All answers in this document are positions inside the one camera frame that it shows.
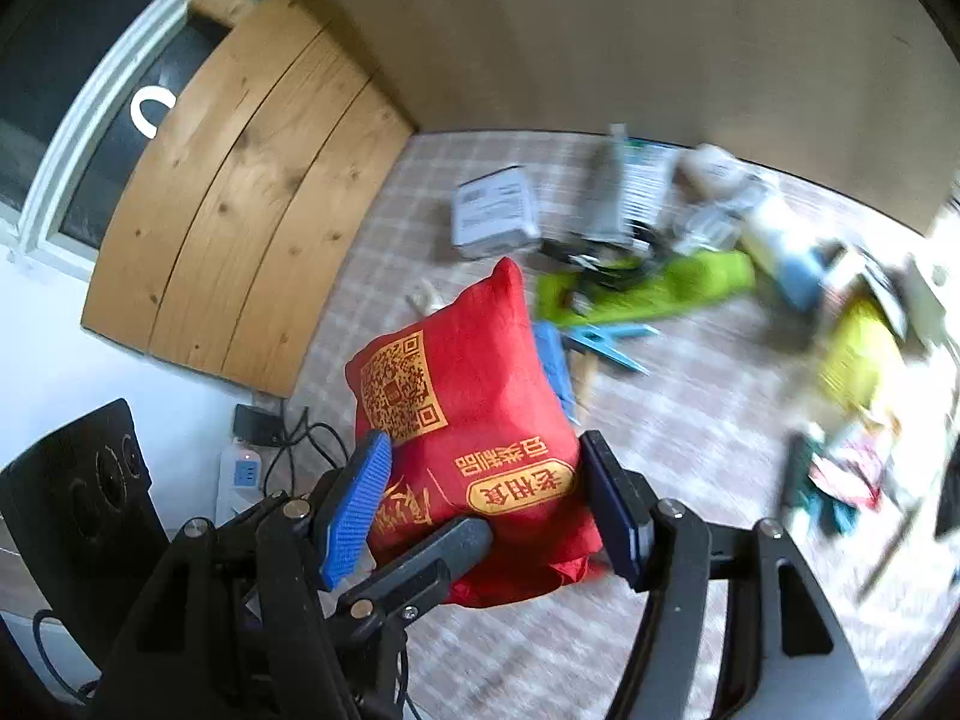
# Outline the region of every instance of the qr code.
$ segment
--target qr code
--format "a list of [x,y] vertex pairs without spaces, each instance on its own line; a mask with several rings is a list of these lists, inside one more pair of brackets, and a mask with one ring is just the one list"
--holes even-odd
[[389,434],[394,446],[446,427],[430,382],[422,330],[373,353],[360,370],[360,394],[371,425]]

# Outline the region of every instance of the black speaker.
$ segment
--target black speaker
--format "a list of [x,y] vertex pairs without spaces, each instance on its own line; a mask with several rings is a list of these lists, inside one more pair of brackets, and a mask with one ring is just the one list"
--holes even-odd
[[37,586],[99,668],[168,546],[127,401],[39,440],[0,472],[0,512]]

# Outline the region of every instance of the blue power socket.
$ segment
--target blue power socket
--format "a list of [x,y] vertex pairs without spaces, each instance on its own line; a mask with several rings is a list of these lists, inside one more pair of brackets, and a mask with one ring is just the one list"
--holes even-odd
[[260,464],[253,460],[238,460],[233,467],[233,486],[235,488],[255,488],[260,481]]

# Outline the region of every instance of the beige wall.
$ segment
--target beige wall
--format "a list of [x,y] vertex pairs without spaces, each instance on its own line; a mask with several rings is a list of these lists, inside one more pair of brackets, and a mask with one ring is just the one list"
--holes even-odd
[[337,1],[427,130],[623,121],[920,230],[960,151],[960,66],[917,0]]

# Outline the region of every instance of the gold oval logo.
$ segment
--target gold oval logo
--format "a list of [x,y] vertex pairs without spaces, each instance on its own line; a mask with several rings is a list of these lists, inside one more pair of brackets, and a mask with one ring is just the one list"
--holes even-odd
[[479,479],[467,488],[467,502],[480,514],[505,514],[560,498],[573,490],[573,469],[550,458],[523,469]]

